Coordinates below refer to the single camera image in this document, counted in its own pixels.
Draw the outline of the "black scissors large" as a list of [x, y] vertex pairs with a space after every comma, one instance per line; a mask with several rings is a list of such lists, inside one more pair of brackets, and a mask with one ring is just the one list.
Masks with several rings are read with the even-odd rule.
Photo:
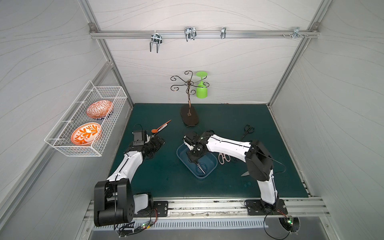
[[202, 166], [200, 165], [200, 163], [198, 161], [195, 161], [195, 164], [197, 165], [198, 169], [201, 170], [201, 172], [205, 175], [206, 172], [204, 171], [204, 169], [202, 168]]

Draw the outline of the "blue handled scissors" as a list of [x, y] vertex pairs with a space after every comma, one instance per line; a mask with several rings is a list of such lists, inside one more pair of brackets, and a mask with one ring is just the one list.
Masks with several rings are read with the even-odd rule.
[[[204, 164], [204, 163], [200, 163], [200, 165], [202, 166], [202, 168], [204, 169], [204, 171], [206, 172], [206, 174], [207, 174], [207, 172], [208, 172], [208, 167], [207, 167], [207, 165], [206, 164]], [[197, 171], [197, 173], [199, 174], [199, 175], [202, 175], [202, 176], [205, 176], [202, 172], [201, 172], [201, 170], [200, 169], [198, 169], [198, 167], [196, 166], [196, 171]]]

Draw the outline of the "small black scissors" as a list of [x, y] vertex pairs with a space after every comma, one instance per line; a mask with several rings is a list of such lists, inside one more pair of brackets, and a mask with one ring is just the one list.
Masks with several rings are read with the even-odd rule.
[[244, 133], [243, 133], [242, 139], [244, 139], [245, 136], [247, 136], [248, 134], [253, 133], [254, 130], [255, 130], [255, 128], [252, 127], [251, 125], [245, 125], [245, 127], [244, 127]]

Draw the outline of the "orange plastic spoon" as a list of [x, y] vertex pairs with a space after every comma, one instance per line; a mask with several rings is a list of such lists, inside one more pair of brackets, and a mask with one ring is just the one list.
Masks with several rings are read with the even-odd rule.
[[168, 123], [171, 122], [171, 120], [167, 121], [166, 123], [164, 123], [163, 125], [161, 125], [160, 127], [158, 127], [157, 129], [152, 129], [151, 130], [151, 133], [152, 134], [157, 134], [159, 133], [161, 130], [163, 130], [165, 127], [167, 127]]

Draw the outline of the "copper cup holder stand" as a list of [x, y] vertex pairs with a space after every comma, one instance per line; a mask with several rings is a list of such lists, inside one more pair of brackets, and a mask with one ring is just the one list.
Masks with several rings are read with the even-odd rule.
[[[184, 74], [186, 76], [190, 76], [190, 79], [189, 80], [183, 80], [179, 76], [170, 77], [170, 80], [173, 82], [176, 81], [177, 79], [179, 79], [183, 82], [182, 84], [172, 85], [171, 90], [173, 92], [177, 92], [180, 89], [180, 87], [186, 86], [186, 94], [188, 96], [188, 103], [181, 107], [181, 111], [180, 111], [181, 117], [182, 117], [182, 120], [183, 120], [185, 125], [187, 125], [187, 126], [197, 125], [199, 123], [199, 117], [198, 117], [198, 114], [197, 114], [195, 108], [192, 106], [191, 96], [192, 95], [196, 96], [196, 88], [197, 88], [198, 83], [200, 82], [201, 79], [198, 81], [197, 84], [195, 84], [195, 82], [193, 81], [194, 73], [192, 71], [185, 71]], [[204, 80], [204, 82], [205, 82], [205, 85], [207, 86], [207, 90], [208, 90], [208, 87], [210, 86], [210, 84], [208, 82], [206, 82], [206, 79]]]

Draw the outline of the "green table mat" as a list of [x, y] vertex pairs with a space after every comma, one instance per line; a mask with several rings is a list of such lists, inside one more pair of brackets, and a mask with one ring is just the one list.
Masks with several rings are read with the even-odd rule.
[[[112, 170], [121, 163], [125, 150], [133, 141], [134, 130], [150, 131], [171, 120], [160, 132], [165, 144], [152, 159], [144, 160], [134, 175], [131, 186], [135, 194], [150, 192], [156, 198], [258, 198], [257, 181], [249, 176], [241, 177], [247, 170], [244, 162], [235, 160], [218, 165], [208, 177], [198, 180], [177, 157], [177, 149], [186, 133], [212, 130], [226, 139], [261, 141], [274, 160], [275, 184], [280, 197], [308, 196], [267, 106], [195, 105], [199, 116], [195, 127], [183, 123], [180, 109], [180, 104], [134, 105]], [[251, 125], [255, 130], [242, 139], [245, 125]]]

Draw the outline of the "green plastic goblet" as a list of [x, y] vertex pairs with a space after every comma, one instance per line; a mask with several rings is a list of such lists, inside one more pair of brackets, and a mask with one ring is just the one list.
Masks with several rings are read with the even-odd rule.
[[205, 99], [208, 96], [208, 90], [204, 80], [207, 78], [208, 73], [204, 71], [199, 71], [196, 73], [196, 76], [201, 79], [196, 88], [196, 96], [199, 99]]

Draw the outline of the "red patterned bowl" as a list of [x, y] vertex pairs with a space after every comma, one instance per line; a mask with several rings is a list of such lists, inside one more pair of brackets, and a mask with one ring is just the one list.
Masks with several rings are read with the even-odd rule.
[[104, 120], [113, 113], [113, 110], [114, 105], [111, 101], [101, 100], [91, 104], [86, 110], [86, 115], [94, 120]]

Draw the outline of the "orange floral bowl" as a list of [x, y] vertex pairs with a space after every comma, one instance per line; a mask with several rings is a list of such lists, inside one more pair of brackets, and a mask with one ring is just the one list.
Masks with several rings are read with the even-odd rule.
[[102, 136], [98, 123], [86, 123], [78, 127], [71, 135], [71, 142], [77, 146], [89, 146]]

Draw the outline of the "metal double hook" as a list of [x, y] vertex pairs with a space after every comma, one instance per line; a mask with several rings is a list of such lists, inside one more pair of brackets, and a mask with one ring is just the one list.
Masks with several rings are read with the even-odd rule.
[[156, 46], [156, 53], [158, 53], [162, 42], [163, 42], [163, 37], [161, 35], [157, 33], [152, 34], [151, 41], [150, 41], [150, 52], [152, 52], [154, 46]]

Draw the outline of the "metal hook centre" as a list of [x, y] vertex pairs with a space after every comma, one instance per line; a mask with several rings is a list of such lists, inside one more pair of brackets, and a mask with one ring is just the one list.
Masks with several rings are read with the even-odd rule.
[[186, 41], [188, 42], [189, 40], [195, 40], [197, 36], [197, 30], [195, 27], [186, 27], [184, 29], [184, 34]]

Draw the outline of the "metal hook right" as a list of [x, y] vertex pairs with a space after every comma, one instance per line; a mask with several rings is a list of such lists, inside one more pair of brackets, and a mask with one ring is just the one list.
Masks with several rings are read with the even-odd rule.
[[293, 32], [289, 35], [282, 34], [282, 37], [284, 38], [291, 38], [291, 39], [305, 39], [308, 38], [309, 35], [300, 33], [300, 27], [296, 27]]

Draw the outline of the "cream handled kitchen scissors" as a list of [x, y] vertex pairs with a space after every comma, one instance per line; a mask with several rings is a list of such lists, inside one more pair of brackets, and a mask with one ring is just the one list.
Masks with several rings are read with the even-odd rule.
[[245, 176], [249, 176], [249, 175], [250, 175], [250, 173], [247, 171], [247, 172], [243, 173], [243, 174], [241, 175], [241, 177], [245, 177]]

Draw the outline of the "small metal bracket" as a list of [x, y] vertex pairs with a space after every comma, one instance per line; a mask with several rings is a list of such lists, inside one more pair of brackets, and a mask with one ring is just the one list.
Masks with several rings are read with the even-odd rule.
[[226, 27], [222, 27], [221, 28], [221, 39], [225, 39], [226, 38], [226, 32], [227, 32], [227, 28]]

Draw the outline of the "aluminium top rail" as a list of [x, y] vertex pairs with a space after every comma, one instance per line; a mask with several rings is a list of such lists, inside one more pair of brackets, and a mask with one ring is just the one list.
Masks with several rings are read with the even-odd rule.
[[[266, 31], [234, 31], [227, 30], [225, 39], [290, 39], [282, 37], [282, 34], [289, 35], [293, 30], [266, 30]], [[151, 35], [157, 33], [163, 37], [164, 40], [176, 40], [183, 39], [185, 40], [184, 31], [100, 31], [95, 33], [90, 33], [92, 39], [134, 39], [134, 40], [150, 40]], [[300, 33], [309, 35], [308, 38], [318, 38], [320, 32], [318, 31], [306, 31], [300, 30]], [[197, 30], [197, 36], [195, 40], [198, 39], [221, 39], [221, 30], [214, 31], [202, 31]]]

